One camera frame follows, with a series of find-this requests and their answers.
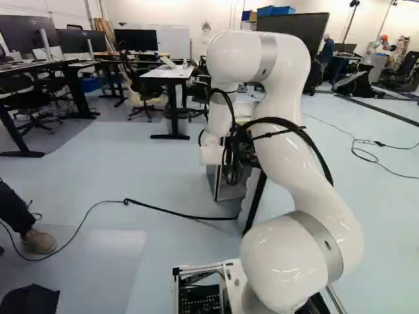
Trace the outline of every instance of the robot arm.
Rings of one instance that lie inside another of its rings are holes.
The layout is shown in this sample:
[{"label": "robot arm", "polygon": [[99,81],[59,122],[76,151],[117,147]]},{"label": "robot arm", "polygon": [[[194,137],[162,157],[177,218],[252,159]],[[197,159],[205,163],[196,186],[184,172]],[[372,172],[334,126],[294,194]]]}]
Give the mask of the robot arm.
[{"label": "robot arm", "polygon": [[[301,94],[310,56],[300,39],[277,33],[224,31],[211,40],[207,60],[213,87],[233,92],[239,82],[264,84],[267,95],[255,109],[254,119],[280,117],[301,126]],[[234,99],[234,92],[229,95]],[[210,133],[202,155],[206,149],[217,151],[219,138],[228,133],[232,122],[220,94],[211,98],[209,111]],[[251,127],[254,137],[282,130],[285,128],[267,123]],[[359,264],[363,233],[317,168],[310,147],[297,134],[265,137],[254,145],[264,172],[288,189],[295,210],[250,229],[242,241],[242,265],[251,288],[267,308],[293,313]]]},{"label": "robot arm", "polygon": [[388,43],[388,36],[387,35],[379,35],[375,41],[371,41],[368,44],[367,51],[362,58],[362,64],[371,64],[371,59],[376,54],[377,48],[382,45],[382,48],[387,51],[394,51],[396,50],[395,45],[391,45]]}]

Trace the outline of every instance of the computer monitor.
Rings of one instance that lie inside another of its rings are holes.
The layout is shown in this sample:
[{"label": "computer monitor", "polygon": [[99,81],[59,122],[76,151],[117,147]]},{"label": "computer monitor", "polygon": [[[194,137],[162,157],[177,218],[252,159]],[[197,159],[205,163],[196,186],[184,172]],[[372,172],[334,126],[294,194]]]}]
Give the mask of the computer monitor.
[{"label": "computer monitor", "polygon": [[333,51],[337,51],[337,52],[345,52],[345,49],[346,49],[346,45],[340,44],[340,43],[335,43],[333,47]]},{"label": "computer monitor", "polygon": [[261,16],[257,19],[256,30],[296,36],[306,44],[311,57],[314,58],[323,39],[329,16],[329,13]]},{"label": "computer monitor", "polygon": [[63,54],[90,52],[88,39],[93,52],[107,51],[105,33],[102,31],[79,31],[76,29],[57,29]]},{"label": "computer monitor", "polygon": [[116,29],[115,40],[119,50],[158,50],[155,29]]},{"label": "computer monitor", "polygon": [[60,44],[51,18],[41,16],[0,15],[0,32],[10,52],[32,53],[43,48],[41,29],[45,29],[50,46]]},{"label": "computer monitor", "polygon": [[356,48],[356,44],[346,44],[345,52],[353,54]]},{"label": "computer monitor", "polygon": [[87,37],[92,43],[93,52],[105,52],[107,51],[106,38],[104,31],[82,31],[86,32]]}]

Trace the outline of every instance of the black office chair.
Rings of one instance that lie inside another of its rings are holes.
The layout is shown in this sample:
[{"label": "black office chair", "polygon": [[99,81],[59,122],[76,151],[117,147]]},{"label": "black office chair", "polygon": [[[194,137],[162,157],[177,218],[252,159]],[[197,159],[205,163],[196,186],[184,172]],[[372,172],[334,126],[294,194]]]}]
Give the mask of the black office chair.
[{"label": "black office chair", "polygon": [[164,111],[164,109],[157,109],[154,105],[149,106],[147,101],[154,98],[160,97],[163,94],[163,87],[160,84],[156,84],[153,81],[143,82],[139,79],[139,76],[145,74],[149,69],[138,69],[135,70],[129,59],[127,53],[120,53],[120,58],[122,65],[124,67],[125,73],[128,75],[132,81],[131,89],[140,94],[140,100],[143,102],[141,107],[133,107],[132,113],[128,115],[128,120],[131,120],[133,116],[137,116],[141,113],[147,115],[147,121],[151,122],[151,111]]},{"label": "black office chair", "polygon": [[412,79],[412,70],[419,59],[419,52],[409,51],[396,71],[384,70],[378,83],[392,90],[400,90]]},{"label": "black office chair", "polygon": [[[38,78],[37,75],[47,74],[46,77]],[[62,91],[67,86],[67,80],[65,77],[57,77],[55,71],[45,71],[34,73],[36,89],[44,90],[50,94],[53,102],[55,102],[57,108],[60,108],[58,103],[59,100],[67,101],[67,95],[57,96],[56,94]]]},{"label": "black office chair", "polygon": [[21,130],[22,136],[33,128],[41,128],[48,131],[49,134],[53,134],[53,129],[45,126],[45,124],[51,122],[62,123],[60,117],[53,116],[53,119],[51,119],[48,115],[38,114],[35,116],[36,113],[39,113],[44,106],[52,101],[51,96],[36,89],[28,92],[18,92],[33,87],[34,83],[27,75],[0,78],[0,94],[10,94],[1,98],[0,103],[8,111],[18,111],[14,114],[15,118],[17,114],[23,114],[28,117],[29,121],[27,123],[16,127],[16,129]]},{"label": "black office chair", "polygon": [[210,102],[208,94],[211,89],[211,77],[206,67],[206,59],[204,56],[201,56],[199,65],[197,65],[194,60],[191,60],[191,65],[195,66],[195,69],[192,72],[192,83],[186,84],[185,92],[188,96],[192,96],[192,101],[199,103],[200,107],[204,104],[204,108],[188,108],[188,110],[191,111],[189,122],[193,118],[202,115],[204,115],[206,120],[208,120],[208,105]]}]

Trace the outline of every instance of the desk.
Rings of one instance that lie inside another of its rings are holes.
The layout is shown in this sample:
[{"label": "desk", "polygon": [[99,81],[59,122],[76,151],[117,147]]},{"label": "desk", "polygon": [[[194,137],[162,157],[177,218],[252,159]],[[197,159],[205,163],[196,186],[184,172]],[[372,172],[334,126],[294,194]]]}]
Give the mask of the desk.
[{"label": "desk", "polygon": [[[100,60],[100,65],[103,70],[103,74],[106,76],[106,79],[109,83],[109,88],[111,89],[111,95],[100,95],[99,98],[117,98],[119,99],[113,106],[118,108],[121,106],[124,101],[128,98],[124,96],[124,89],[122,88],[121,79],[119,76],[119,64],[121,63],[120,60]],[[119,95],[117,95],[115,90],[114,81],[112,78],[111,71],[114,72],[115,76],[117,77],[117,86]]]},{"label": "desk", "polygon": [[157,69],[151,70],[148,73],[140,76],[143,80],[157,80],[161,84],[168,86],[168,97],[170,111],[172,114],[172,134],[160,134],[152,135],[151,139],[184,139],[189,140],[189,136],[182,135],[178,132],[177,125],[177,102],[176,102],[176,85],[182,85],[182,103],[185,105],[187,95],[185,92],[186,82],[191,78],[193,66],[189,66],[187,69],[182,68],[182,65],[178,65],[176,69],[166,69],[166,65],[161,65]]},{"label": "desk", "polygon": [[[78,78],[77,72],[80,67],[76,65],[71,67],[72,63],[76,63],[78,60],[60,60],[60,61],[40,61],[33,63],[19,63],[9,68],[0,68],[0,76],[7,77],[20,73],[27,73],[39,69],[51,69],[56,71],[62,71],[70,92],[73,96],[74,103],[77,106],[77,113],[69,113],[62,118],[95,118],[94,113],[91,113],[87,104],[87,100],[82,91],[81,83]],[[28,149],[19,131],[16,129],[12,118],[9,115],[7,108],[4,105],[0,105],[0,120],[6,127],[8,133],[12,137],[19,151],[8,151],[0,152],[0,156],[9,157],[30,157],[30,158],[41,158],[45,155],[44,152],[33,152]]]},{"label": "desk", "polygon": [[[143,56],[154,56],[154,52],[134,52],[133,54],[135,55],[143,55]],[[100,56],[119,56],[119,52],[115,51],[115,52],[94,52],[93,53],[94,56],[100,57]],[[165,52],[159,52],[158,53],[159,56],[162,57],[170,57],[170,54],[165,53]]]},{"label": "desk", "polygon": [[[120,79],[117,80],[119,95],[117,94],[117,92],[115,90],[115,86],[114,86],[114,82],[113,82],[113,79],[112,79],[111,71],[113,71],[116,76],[119,76],[119,73],[120,73],[119,65],[122,63],[121,60],[119,58],[115,58],[115,56],[116,55],[112,55],[112,56],[107,55],[106,59],[100,60],[101,68],[102,68],[107,80],[109,81],[109,88],[111,89],[111,95],[102,95],[102,96],[99,96],[99,97],[100,98],[117,98],[117,99],[119,99],[113,105],[115,108],[117,108],[117,107],[121,106],[124,103],[124,101],[127,100],[127,97],[124,97],[124,90],[122,88],[122,84],[121,84]],[[183,60],[174,60],[173,62],[182,64]],[[130,60],[130,63],[131,64],[136,64],[136,65],[142,64],[142,65],[157,65],[157,66],[165,64],[161,60],[151,61],[151,60],[138,60],[138,59]]]},{"label": "desk", "polygon": [[339,55],[335,55],[333,57],[334,58],[338,58],[340,60],[339,61],[339,64],[338,64],[338,68],[336,70],[336,73],[335,73],[335,75],[333,77],[333,81],[332,81],[332,85],[333,86],[335,85],[335,82],[337,81],[337,79],[339,79],[340,72],[342,72],[342,69],[343,69],[343,67],[345,65],[345,62],[350,61],[350,60],[357,60],[357,61],[361,61],[362,60],[362,58],[355,57],[355,56],[339,56]]}]

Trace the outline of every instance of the blue box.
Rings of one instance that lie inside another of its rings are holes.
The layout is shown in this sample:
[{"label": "blue box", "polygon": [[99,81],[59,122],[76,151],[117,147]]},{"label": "blue box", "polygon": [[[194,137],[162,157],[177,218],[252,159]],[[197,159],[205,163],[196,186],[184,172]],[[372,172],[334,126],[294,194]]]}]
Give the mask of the blue box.
[{"label": "blue box", "polygon": [[267,7],[257,9],[257,17],[271,15],[286,15],[294,13],[295,8],[293,7],[276,7],[274,5],[269,5]]},{"label": "blue box", "polygon": [[242,21],[250,20],[250,11],[243,11],[242,12]]},{"label": "blue box", "polygon": [[85,93],[90,93],[100,88],[98,77],[92,77],[92,78],[84,77],[81,79],[81,84],[83,87],[83,91]]}]

